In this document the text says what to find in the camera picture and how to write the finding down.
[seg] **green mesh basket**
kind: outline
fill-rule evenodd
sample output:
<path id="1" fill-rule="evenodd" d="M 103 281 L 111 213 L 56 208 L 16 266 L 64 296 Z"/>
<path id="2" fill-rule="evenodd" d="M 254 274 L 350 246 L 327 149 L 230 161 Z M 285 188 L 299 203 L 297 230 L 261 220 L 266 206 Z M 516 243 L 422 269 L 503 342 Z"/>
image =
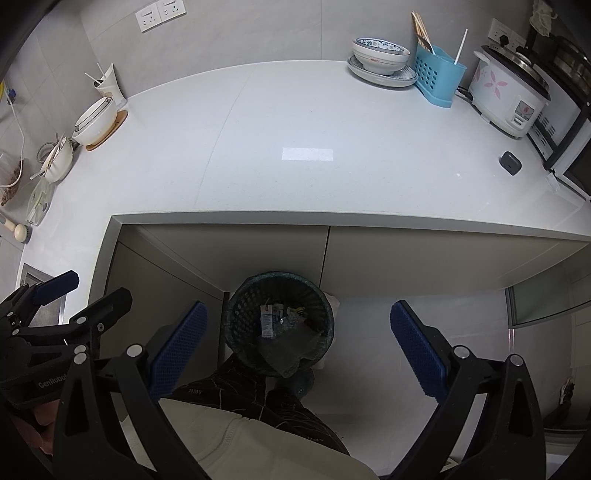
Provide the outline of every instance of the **green mesh basket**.
<path id="1" fill-rule="evenodd" d="M 305 307 L 311 328 L 320 334 L 313 359 L 300 361 L 300 370 L 320 360 L 335 335 L 335 318 L 326 296 L 310 280 L 287 272 L 267 272 L 248 278 L 232 296 L 223 315 L 226 343 L 255 372 L 280 377 L 258 352 L 261 336 L 261 305 L 282 303 Z"/>

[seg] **white countertop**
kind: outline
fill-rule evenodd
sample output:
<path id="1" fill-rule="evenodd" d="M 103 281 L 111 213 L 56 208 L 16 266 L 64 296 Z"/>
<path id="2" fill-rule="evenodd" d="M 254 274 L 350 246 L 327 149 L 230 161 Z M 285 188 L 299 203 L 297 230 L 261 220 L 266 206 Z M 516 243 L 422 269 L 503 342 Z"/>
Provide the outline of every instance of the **white countertop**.
<path id="1" fill-rule="evenodd" d="M 122 223 L 368 225 L 591 241 L 591 205 L 567 187 L 552 191 L 529 139 L 507 137 L 459 98 L 443 109 L 414 87 L 365 83 L 344 62 L 215 70 L 142 92 L 126 108 L 105 144 L 80 153 L 24 248 L 22 262 L 80 275 L 66 319 L 102 295 Z M 498 161 L 507 150 L 523 164 L 513 177 Z"/>

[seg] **sink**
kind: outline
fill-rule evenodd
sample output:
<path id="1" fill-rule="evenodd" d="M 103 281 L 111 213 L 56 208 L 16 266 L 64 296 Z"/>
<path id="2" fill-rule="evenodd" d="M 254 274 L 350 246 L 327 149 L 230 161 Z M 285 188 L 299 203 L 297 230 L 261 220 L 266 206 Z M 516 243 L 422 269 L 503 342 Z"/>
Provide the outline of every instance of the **sink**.
<path id="1" fill-rule="evenodd" d="M 37 270 L 28 264 L 23 264 L 22 273 L 18 282 L 20 286 L 23 286 L 25 283 L 28 283 L 29 286 L 32 286 L 37 283 L 46 282 L 52 278 L 52 276 L 43 273 L 42 271 Z M 43 327 L 49 325 L 59 325 L 64 316 L 65 305 L 66 296 L 64 295 L 62 298 L 54 300 L 48 305 L 39 308 L 39 311 L 33 318 L 30 326 Z"/>

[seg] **white stick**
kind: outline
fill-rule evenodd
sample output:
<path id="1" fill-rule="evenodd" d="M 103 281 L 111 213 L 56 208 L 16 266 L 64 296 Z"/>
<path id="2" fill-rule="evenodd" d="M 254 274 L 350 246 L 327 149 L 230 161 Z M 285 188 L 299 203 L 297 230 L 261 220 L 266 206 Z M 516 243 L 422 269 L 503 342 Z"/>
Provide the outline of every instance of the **white stick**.
<path id="1" fill-rule="evenodd" d="M 456 61 L 453 63 L 454 65 L 457 64 L 457 61 L 460 59 L 460 53 L 462 53 L 462 49 L 464 48 L 464 42 L 466 41 L 466 35 L 468 35 L 468 29 L 464 32 L 464 38 L 462 39 L 462 43 L 460 44 L 460 50 L 457 51 Z"/>
<path id="2" fill-rule="evenodd" d="M 84 72 L 84 75 L 86 75 L 88 78 L 90 78 L 93 82 L 100 83 L 97 79 L 95 79 L 94 77 L 91 77 L 86 72 Z"/>

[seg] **pants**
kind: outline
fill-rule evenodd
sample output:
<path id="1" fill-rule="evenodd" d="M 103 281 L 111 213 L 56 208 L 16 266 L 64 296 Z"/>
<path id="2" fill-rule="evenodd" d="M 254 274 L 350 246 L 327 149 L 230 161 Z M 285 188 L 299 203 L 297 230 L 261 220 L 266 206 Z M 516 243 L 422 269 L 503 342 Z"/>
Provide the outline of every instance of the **pants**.
<path id="1" fill-rule="evenodd" d="M 260 420 L 271 427 L 349 454 L 330 428 L 286 389 L 271 390 L 265 398 L 265 377 L 232 355 L 211 377 L 176 389 L 173 400 L 219 408 Z"/>

